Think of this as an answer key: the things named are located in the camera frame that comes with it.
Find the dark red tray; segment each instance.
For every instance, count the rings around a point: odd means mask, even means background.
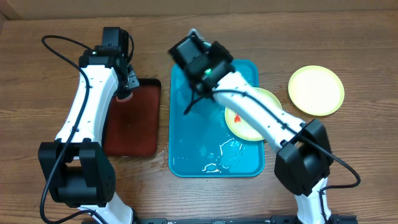
[[[126,102],[112,98],[104,126],[103,149],[107,156],[151,156],[157,149],[161,83],[138,79]]]

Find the black cable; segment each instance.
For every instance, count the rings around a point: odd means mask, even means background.
[[[344,162],[343,160],[341,160],[339,157],[333,155],[332,153],[328,152],[327,150],[325,150],[324,148],[322,148],[321,146],[319,146],[318,144],[316,144],[315,142],[309,140],[308,138],[306,138],[305,136],[299,134],[298,132],[294,131],[292,128],[289,127],[289,125],[285,122],[283,122],[281,119],[279,119],[278,116],[276,116],[270,109],[268,109],[264,104],[261,103],[261,101],[259,101],[258,99],[256,99],[255,97],[249,95],[247,92],[242,92],[242,91],[238,91],[238,90],[214,90],[211,93],[207,94],[207,95],[201,95],[199,98],[192,100],[191,103],[187,106],[187,108],[184,111],[184,114],[187,114],[192,106],[196,103],[198,103],[198,101],[200,101],[201,99],[203,99],[204,97],[209,97],[214,95],[215,93],[237,93],[242,95],[242,97],[248,97],[251,100],[253,100],[254,102],[256,102],[261,108],[263,108],[264,110],[267,111],[267,113],[269,115],[271,115],[278,123],[280,123],[285,129],[287,129],[288,131],[290,131],[292,134],[295,134],[299,137],[299,139],[305,143],[308,143],[309,145],[311,145],[312,147],[316,148],[318,151],[324,153],[324,155],[326,155],[327,157],[333,159],[334,161],[338,162],[339,164],[341,164],[343,167],[347,168],[356,178],[356,182],[353,184],[347,184],[347,185],[331,185],[331,186],[326,186],[324,188],[321,188],[319,190],[319,199],[321,202],[321,210],[322,210],[322,217],[325,221],[325,223],[327,224],[329,221],[327,220],[326,217],[326,213],[325,213],[325,208],[323,206],[323,192],[325,190],[328,189],[347,189],[347,188],[353,188],[358,186],[361,183],[361,178],[359,176],[359,174],[350,166],[348,165],[346,162]]]
[[[195,99],[195,90],[192,90],[192,95],[191,95],[191,102]]]
[[[83,75],[83,78],[84,78],[85,81],[86,81],[86,93],[85,93],[85,97],[84,97],[83,103],[82,103],[82,105],[81,105],[80,111],[79,111],[79,113],[78,113],[78,116],[77,116],[77,118],[76,118],[75,124],[74,124],[73,127],[72,127],[72,131],[71,131],[71,133],[70,133],[70,135],[69,135],[67,141],[66,141],[65,144],[63,145],[63,148],[62,148],[62,150],[61,150],[61,152],[60,152],[60,154],[59,154],[57,160],[55,161],[55,164],[54,164],[54,166],[52,167],[52,170],[51,170],[51,172],[50,172],[50,175],[49,175],[49,177],[48,177],[48,179],[47,179],[47,181],[46,181],[46,183],[45,183],[45,187],[44,187],[43,194],[42,194],[42,199],[41,199],[41,201],[40,201],[40,217],[42,218],[42,220],[43,220],[45,223],[48,223],[48,224],[49,224],[49,223],[63,223],[63,222],[68,221],[68,220],[70,220],[70,219],[72,219],[72,218],[74,218],[74,217],[76,217],[76,216],[78,216],[78,215],[81,215],[81,214],[84,214],[84,213],[91,213],[91,214],[94,215],[96,218],[98,218],[99,220],[101,220],[101,222],[102,222],[103,224],[107,224],[106,221],[105,221],[101,216],[99,216],[94,210],[90,210],[90,209],[88,209],[88,210],[82,210],[82,211],[76,212],[76,213],[74,213],[74,214],[72,214],[72,215],[70,215],[70,216],[68,216],[68,217],[65,217],[65,218],[63,218],[63,219],[60,219],[60,220],[58,220],[58,221],[51,221],[51,220],[49,220],[49,219],[45,216],[45,213],[44,213],[45,198],[46,198],[47,193],[48,193],[48,191],[49,191],[51,181],[52,181],[52,179],[53,179],[53,177],[54,177],[54,173],[55,173],[55,171],[58,169],[58,166],[60,165],[61,161],[63,161],[64,155],[65,155],[65,153],[66,153],[66,151],[67,151],[67,149],[68,149],[68,146],[69,146],[69,144],[71,143],[71,141],[72,141],[72,139],[73,139],[73,137],[74,137],[74,135],[75,135],[75,133],[76,133],[76,131],[77,131],[77,127],[78,127],[79,122],[80,122],[80,120],[81,120],[81,116],[83,115],[83,112],[84,112],[84,110],[85,110],[85,107],[86,107],[86,104],[87,104],[87,101],[88,101],[88,95],[89,95],[89,93],[90,93],[90,83],[89,83],[89,80],[88,80],[88,77],[87,77],[86,73],[85,73],[77,64],[75,64],[75,63],[72,62],[71,60],[67,59],[65,56],[61,55],[60,53],[58,53],[58,52],[56,52],[54,49],[52,49],[52,48],[45,42],[45,40],[48,39],[48,38],[55,38],[55,39],[67,40],[67,41],[73,42],[73,43],[75,43],[75,44],[77,44],[77,45],[80,45],[80,46],[82,46],[82,47],[84,47],[84,48],[86,48],[86,49],[90,49],[90,48],[87,47],[86,45],[84,45],[84,44],[82,44],[82,43],[80,43],[80,42],[77,42],[77,41],[75,41],[75,40],[69,39],[68,37],[62,37],[62,36],[59,36],[59,35],[45,35],[45,36],[42,37],[42,43],[43,43],[43,45],[44,45],[49,51],[51,51],[51,52],[52,52],[53,54],[55,54],[56,56],[60,57],[62,60],[68,62],[70,65],[72,65],[72,66],[75,67],[77,70],[79,70],[79,72],[81,73],[81,75]]]
[[[129,38],[131,40],[131,51],[130,51],[130,54],[129,54],[129,58],[127,59],[127,64],[130,63],[130,61],[132,59],[132,53],[134,52],[134,41],[132,39],[132,35],[131,34],[129,34]]]

